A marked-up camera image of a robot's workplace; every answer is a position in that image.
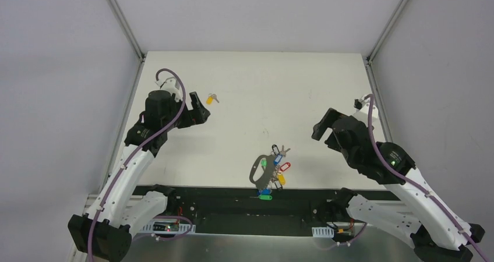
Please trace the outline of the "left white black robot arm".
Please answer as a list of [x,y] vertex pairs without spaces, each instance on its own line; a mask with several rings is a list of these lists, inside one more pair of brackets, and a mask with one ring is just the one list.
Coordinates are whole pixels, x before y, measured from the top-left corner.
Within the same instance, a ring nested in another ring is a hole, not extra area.
[[154,217],[171,218],[178,203],[170,198],[172,188],[158,186],[128,208],[144,171],[153,163],[168,140],[168,132],[204,124],[210,112],[196,92],[189,94],[192,108],[183,98],[165,90],[149,92],[144,111],[128,130],[121,159],[96,200],[83,215],[73,215],[68,229],[78,251],[88,257],[121,261],[134,237]]

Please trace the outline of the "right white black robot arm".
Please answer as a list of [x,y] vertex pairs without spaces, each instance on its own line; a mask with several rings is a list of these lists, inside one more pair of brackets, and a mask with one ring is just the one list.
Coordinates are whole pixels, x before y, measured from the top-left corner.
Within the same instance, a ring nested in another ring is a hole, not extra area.
[[328,148],[341,153],[360,174],[383,185],[412,212],[402,215],[342,188],[330,202],[333,218],[349,217],[371,224],[403,241],[421,261],[471,261],[468,245],[479,243],[485,231],[455,215],[427,184],[414,160],[391,142],[373,143],[365,122],[329,108],[313,127],[312,139],[327,129]]

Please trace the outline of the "metal keyring with coloured keys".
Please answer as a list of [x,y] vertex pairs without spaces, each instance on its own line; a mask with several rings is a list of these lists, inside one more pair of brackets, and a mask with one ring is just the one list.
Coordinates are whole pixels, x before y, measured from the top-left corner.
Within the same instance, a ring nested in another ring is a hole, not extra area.
[[282,163],[290,148],[271,146],[271,152],[257,157],[250,168],[249,181],[257,189],[255,198],[263,201],[273,199],[274,190],[283,190],[286,180],[283,173],[291,167],[290,162]]

